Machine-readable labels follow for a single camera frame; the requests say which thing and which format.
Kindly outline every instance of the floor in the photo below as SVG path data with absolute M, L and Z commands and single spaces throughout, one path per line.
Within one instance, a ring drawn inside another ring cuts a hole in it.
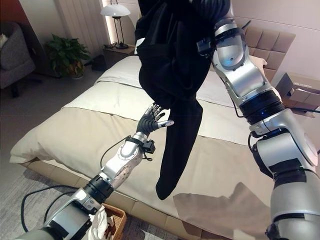
M 10 191 L 0 192 L 2 203 L 0 205 L 0 239 L 12 240 L 25 233 L 21 224 L 20 207 L 26 192 L 30 193 L 56 184 L 51 179 L 27 169 L 12 183 Z M 61 193 L 69 191 L 70 189 L 67 188 L 52 188 L 28 196 L 24 205 L 26 227 L 29 230 L 41 228 L 45 212 L 52 200 Z M 66 195 L 59 198 L 48 211 L 48 217 L 67 200 Z M 89 231 L 82 240 L 89 239 Z M 122 240 L 178 240 L 175 235 L 130 215 L 127 215 L 122 233 Z
M 1 89 L 0 105 L 0 193 L 25 170 L 9 163 L 12 147 L 65 104 L 90 88 L 102 75 L 86 67 L 81 79 L 30 75 L 18 82 L 20 96 L 11 97 L 10 87 Z

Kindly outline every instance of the cardboard box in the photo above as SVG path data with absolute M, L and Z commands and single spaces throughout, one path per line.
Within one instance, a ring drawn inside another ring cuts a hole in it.
M 315 110 L 320 106 L 320 80 L 287 72 L 275 88 L 287 108 Z

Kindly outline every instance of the black garment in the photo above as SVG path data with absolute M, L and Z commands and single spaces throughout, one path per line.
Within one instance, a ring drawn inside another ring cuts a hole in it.
M 142 66 L 139 82 L 160 106 L 170 109 L 174 125 L 166 130 L 156 192 L 165 199 L 176 187 L 200 127 L 203 109 L 196 100 L 210 67 L 196 43 L 213 34 L 213 26 L 197 15 L 188 0 L 139 0 L 142 18 L 136 39 Z

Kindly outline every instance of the beige headboard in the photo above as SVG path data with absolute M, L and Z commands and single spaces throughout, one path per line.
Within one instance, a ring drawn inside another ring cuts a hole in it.
M 264 73 L 271 82 L 296 35 L 253 26 L 244 32 L 249 54 L 267 61 Z

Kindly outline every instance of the white lamp shade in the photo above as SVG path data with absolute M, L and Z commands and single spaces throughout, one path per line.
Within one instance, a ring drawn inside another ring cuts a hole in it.
M 122 17 L 131 14 L 128 8 L 120 4 L 110 4 L 105 6 L 101 12 L 101 15 L 110 17 Z

